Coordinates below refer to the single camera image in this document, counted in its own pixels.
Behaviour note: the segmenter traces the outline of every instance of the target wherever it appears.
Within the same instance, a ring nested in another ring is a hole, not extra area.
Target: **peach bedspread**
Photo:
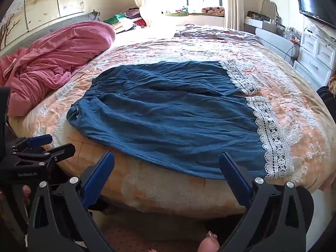
[[[58,163],[71,175],[80,175],[106,150],[112,151],[115,169],[102,195],[113,203],[190,217],[242,213],[244,208],[238,205],[225,181],[181,174],[105,149],[81,136],[66,120],[69,107],[83,96],[92,79],[111,67],[159,61],[233,60],[244,65],[245,74],[260,84],[257,95],[270,101],[290,145],[292,169],[283,177],[268,177],[268,181],[282,184],[291,180],[313,192],[335,171],[335,123],[311,86],[283,59],[244,37],[227,40],[160,37],[153,36],[150,29],[117,36],[110,49],[27,116],[10,118],[11,127],[18,136],[51,134],[54,140],[50,147],[73,143],[76,155]]]

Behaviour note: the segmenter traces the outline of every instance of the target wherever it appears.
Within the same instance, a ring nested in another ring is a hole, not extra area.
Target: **blue gripper pad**
[[[28,147],[35,148],[50,144],[52,141],[52,136],[50,134],[45,134],[41,136],[31,137],[27,140],[26,143]]]
[[[251,186],[252,183],[248,183],[250,179],[245,179],[245,177],[248,176],[248,170],[238,166],[226,152],[219,156],[219,169],[238,203],[249,209],[252,205],[253,190]]]
[[[82,205],[85,209],[89,206],[94,205],[103,189],[106,181],[108,180],[112,170],[114,168],[114,155],[108,152],[105,156],[102,156],[95,166],[88,167],[82,174],[85,175],[86,172],[93,170],[84,182],[81,189]]]

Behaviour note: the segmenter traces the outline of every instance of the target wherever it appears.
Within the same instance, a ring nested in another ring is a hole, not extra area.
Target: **pink duvet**
[[[111,25],[86,21],[44,36],[0,59],[0,86],[11,87],[8,116],[23,116],[66,84],[115,39]]]

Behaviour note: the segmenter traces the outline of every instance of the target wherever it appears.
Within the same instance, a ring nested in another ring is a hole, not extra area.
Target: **dresser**
[[[255,34],[266,48],[278,54],[290,65],[294,65],[294,60],[296,60],[299,55],[299,45],[265,29],[256,28]]]
[[[294,69],[307,80],[315,91],[328,85],[335,71],[336,45],[331,45],[309,31],[305,31],[302,34],[300,46]]]

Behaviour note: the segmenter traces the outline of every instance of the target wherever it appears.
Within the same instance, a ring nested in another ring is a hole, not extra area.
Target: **metal screw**
[[[255,178],[254,181],[258,184],[263,184],[264,183],[264,179],[262,179],[260,177]]]
[[[42,181],[40,183],[40,188],[44,188],[46,185],[47,185],[47,182],[46,181]]]
[[[77,177],[70,178],[70,183],[76,184],[77,182],[78,182],[78,178]]]
[[[289,188],[293,188],[294,187],[294,184],[292,182],[287,182],[286,185],[289,187]]]

